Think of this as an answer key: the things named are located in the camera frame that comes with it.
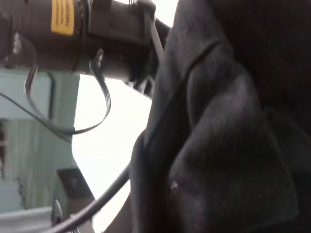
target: white sky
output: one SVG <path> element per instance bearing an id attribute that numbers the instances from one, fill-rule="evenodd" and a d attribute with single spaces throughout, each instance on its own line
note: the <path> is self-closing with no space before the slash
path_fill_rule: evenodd
<path id="1" fill-rule="evenodd" d="M 156 17 L 169 26 L 178 0 L 153 0 Z M 130 162 L 134 143 L 146 128 L 151 100 L 127 87 L 123 82 L 106 79 L 112 107 L 108 118 L 98 128 L 74 136 L 73 156 L 95 198 L 113 183 Z M 75 128 L 98 123 L 105 114 L 104 97 L 95 78 L 81 75 Z M 94 218 L 96 233 L 104 231 L 123 206 L 130 192 L 129 182 Z"/>

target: yellow label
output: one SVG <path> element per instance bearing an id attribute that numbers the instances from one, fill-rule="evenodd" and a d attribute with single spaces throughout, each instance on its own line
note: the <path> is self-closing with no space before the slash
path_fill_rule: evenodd
<path id="1" fill-rule="evenodd" d="M 52 32 L 64 35 L 72 35 L 73 28 L 73 0 L 52 0 Z"/>

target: black cylindrical device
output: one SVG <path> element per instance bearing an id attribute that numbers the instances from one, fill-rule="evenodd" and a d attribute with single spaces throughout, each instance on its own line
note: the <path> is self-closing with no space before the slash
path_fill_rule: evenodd
<path id="1" fill-rule="evenodd" d="M 33 44 L 39 69 L 88 73 L 89 61 L 103 49 L 106 76 L 133 81 L 145 74 L 150 15 L 141 7 L 111 0 L 0 0 L 0 12 L 12 32 Z M 10 54 L 3 63 L 29 67 L 32 59 Z"/>

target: black wire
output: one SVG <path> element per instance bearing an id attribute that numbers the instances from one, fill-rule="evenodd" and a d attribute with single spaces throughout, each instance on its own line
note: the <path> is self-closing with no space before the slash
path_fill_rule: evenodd
<path id="1" fill-rule="evenodd" d="M 60 126 L 55 125 L 52 121 L 47 119 L 44 116 L 44 114 L 41 113 L 41 111 L 38 109 L 37 105 L 33 101 L 32 97 L 31 97 L 31 87 L 32 87 L 34 78 L 35 78 L 37 71 L 38 71 L 36 49 L 33 46 L 33 44 L 29 40 L 24 38 L 23 36 L 18 35 L 18 38 L 23 43 L 22 47 L 29 48 L 32 51 L 33 56 L 34 56 L 33 65 L 32 65 L 32 67 L 31 67 L 31 69 L 27 75 L 27 79 L 25 81 L 24 89 L 25 89 L 26 97 L 27 97 L 29 104 L 31 105 L 32 109 L 36 112 L 36 114 L 41 118 L 41 120 L 45 122 L 45 125 L 49 125 L 49 127 L 51 129 L 53 129 L 54 131 L 57 131 L 60 134 L 67 135 L 67 136 L 86 133 L 86 132 L 89 132 L 89 131 L 97 128 L 99 125 L 101 125 L 104 122 L 104 120 L 107 118 L 107 116 L 109 115 L 109 112 L 111 109 L 111 98 L 110 98 L 110 93 L 109 93 L 108 87 L 107 87 L 106 83 L 104 82 L 103 73 L 102 73 L 100 67 L 98 66 L 97 57 L 93 61 L 91 61 L 90 71 L 93 72 L 94 77 L 96 78 L 96 80 L 97 80 L 98 84 L 100 85 L 101 90 L 104 94 L 104 97 L 106 100 L 106 114 L 105 114 L 104 118 L 98 124 L 93 125 L 91 127 L 88 127 L 86 129 L 82 129 L 82 130 L 66 129 L 64 127 L 60 127 Z"/>
<path id="2" fill-rule="evenodd" d="M 37 117 L 35 114 L 33 114 L 32 112 L 28 111 L 26 108 L 24 108 L 22 105 L 20 105 L 19 103 L 17 103 L 15 100 L 13 100 L 12 98 L 8 97 L 6 94 L 4 93 L 0 93 L 0 96 L 2 96 L 3 98 L 7 99 L 8 101 L 10 101 L 12 104 L 14 104 L 15 106 L 17 106 L 18 108 L 20 108 L 22 111 L 24 111 L 25 113 L 29 114 L 30 116 L 32 116 L 34 119 L 36 119 L 37 121 L 39 121 L 43 126 L 45 126 L 49 131 L 51 131 L 51 133 L 53 133 L 55 136 L 57 136 L 58 138 L 62 139 L 65 142 L 68 142 L 71 144 L 71 140 L 68 139 L 68 137 L 65 137 L 64 135 L 62 135 L 61 133 L 59 133 L 58 131 L 54 130 L 53 128 L 51 128 L 50 125 L 46 124 L 45 121 L 43 121 L 41 118 Z"/>
<path id="3" fill-rule="evenodd" d="M 92 219 L 92 217 L 99 212 L 129 180 L 129 168 L 130 165 L 123 170 L 119 177 L 99 199 L 93 201 L 89 206 L 74 215 L 74 217 L 69 218 L 42 233 L 67 233 Z"/>

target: black cable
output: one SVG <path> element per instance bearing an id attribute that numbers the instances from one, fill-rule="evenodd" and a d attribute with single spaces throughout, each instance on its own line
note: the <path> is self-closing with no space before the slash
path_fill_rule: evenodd
<path id="1" fill-rule="evenodd" d="M 23 106 L 21 106 L 19 103 L 17 103 L 15 100 L 13 100 L 12 98 L 8 97 L 6 94 L 4 93 L 0 93 L 0 96 L 2 96 L 3 98 L 7 99 L 8 101 L 10 101 L 12 104 L 14 104 L 15 106 L 17 106 L 18 108 L 20 108 L 22 111 L 24 111 L 25 113 L 29 114 L 30 116 L 32 116 L 34 119 L 36 119 L 37 121 L 39 121 L 43 126 L 45 126 L 49 131 L 51 131 L 51 133 L 53 133 L 55 136 L 59 137 L 60 139 L 62 139 L 65 142 L 68 142 L 71 144 L 71 140 L 68 139 L 68 137 L 65 137 L 64 135 L 60 134 L 58 131 L 55 131 L 53 128 L 50 127 L 50 125 L 47 125 L 45 121 L 43 121 L 41 118 L 37 117 L 35 114 L 33 114 L 32 112 L 28 111 L 26 108 L 24 108 Z"/>
<path id="2" fill-rule="evenodd" d="M 91 61 L 91 63 L 90 63 L 90 71 L 93 72 L 94 77 L 96 78 L 96 80 L 97 80 L 98 84 L 100 85 L 101 90 L 104 94 L 104 97 L 106 100 L 106 114 L 105 114 L 104 118 L 98 124 L 93 125 L 91 127 L 88 127 L 86 129 L 82 129 L 82 130 L 66 129 L 64 127 L 56 126 L 52 121 L 47 119 L 44 116 L 44 114 L 41 113 L 41 111 L 38 109 L 37 105 L 33 101 L 32 97 L 31 97 L 31 87 L 32 87 L 34 78 L 35 78 L 37 71 L 38 71 L 36 50 L 35 50 L 35 47 L 33 46 L 33 44 L 29 40 L 27 40 L 26 38 L 19 35 L 18 39 L 22 42 L 22 48 L 26 47 L 26 48 L 30 49 L 33 53 L 33 56 L 34 56 L 33 65 L 32 65 L 32 67 L 31 67 L 31 69 L 27 75 L 27 79 L 25 81 L 24 89 L 25 89 L 26 97 L 27 97 L 29 104 L 31 105 L 32 109 L 36 112 L 36 114 L 41 118 L 41 120 L 45 122 L 45 125 L 49 125 L 49 127 L 53 128 L 54 131 L 58 131 L 60 134 L 68 135 L 68 136 L 86 133 L 86 132 L 89 132 L 89 131 L 97 128 L 99 125 L 101 125 L 104 122 L 104 120 L 107 118 L 107 116 L 110 112 L 110 109 L 111 109 L 110 93 L 109 93 L 108 87 L 104 81 L 102 70 L 100 68 L 101 60 L 103 58 L 104 52 L 102 50 L 99 50 L 99 53 L 97 54 L 95 59 L 93 61 Z"/>
<path id="3" fill-rule="evenodd" d="M 99 212 L 129 180 L 129 167 L 130 165 L 123 170 L 119 177 L 99 199 L 93 201 L 89 206 L 74 215 L 74 217 L 42 233 L 67 233 L 92 219 L 92 217 Z"/>

